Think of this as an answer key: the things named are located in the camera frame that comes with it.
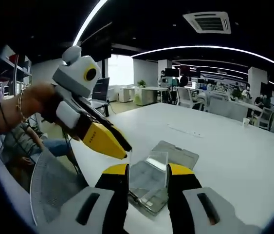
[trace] potted plant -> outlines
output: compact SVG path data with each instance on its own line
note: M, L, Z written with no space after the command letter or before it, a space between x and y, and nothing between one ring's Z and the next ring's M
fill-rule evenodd
M142 80L140 80L140 81L137 82L137 85L138 85L139 87L145 88L146 82L142 79Z

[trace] shelf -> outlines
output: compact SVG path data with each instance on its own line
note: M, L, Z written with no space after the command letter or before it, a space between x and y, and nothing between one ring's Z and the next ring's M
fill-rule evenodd
M3 80L12 79L14 74L15 65L8 58L0 57L0 76L3 76ZM31 76L32 74L27 72L20 66L17 66L17 80L21 81L24 77Z

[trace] office floor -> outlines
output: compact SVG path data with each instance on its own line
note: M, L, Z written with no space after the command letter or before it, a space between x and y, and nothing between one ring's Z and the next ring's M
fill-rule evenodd
M121 102L111 102L109 106L109 114L110 116L119 114L125 111L130 111L136 108L140 108L141 106L135 105L132 101L131 102L126 102L126 103L121 103ZM41 125L41 130L44 133L48 134L48 138L50 139L62 139L63 134L61 127L59 127L56 124L50 124L48 122L43 122ZM75 169L73 165L70 163L68 158L66 156L59 157L58 160L65 165L70 171L75 172Z

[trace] window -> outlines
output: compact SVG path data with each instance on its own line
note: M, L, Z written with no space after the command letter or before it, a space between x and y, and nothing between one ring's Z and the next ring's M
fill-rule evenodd
M133 58L123 55L111 55L108 60L110 85L133 84Z

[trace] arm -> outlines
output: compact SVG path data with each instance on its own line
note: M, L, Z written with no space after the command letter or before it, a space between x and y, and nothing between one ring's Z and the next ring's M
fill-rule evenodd
M41 113L43 102L54 94L54 86L48 83L41 83L27 88L22 96L21 108L23 115L29 117L35 113ZM15 128L22 120L20 111L17 109L18 97L19 95L8 100L0 99L0 134Z
M36 134L36 132L34 132L34 130L31 127L27 127L25 132L27 133L27 135L30 136L30 138L32 138L33 142L41 149L44 148L44 145L41 141L41 139L38 137L38 135Z

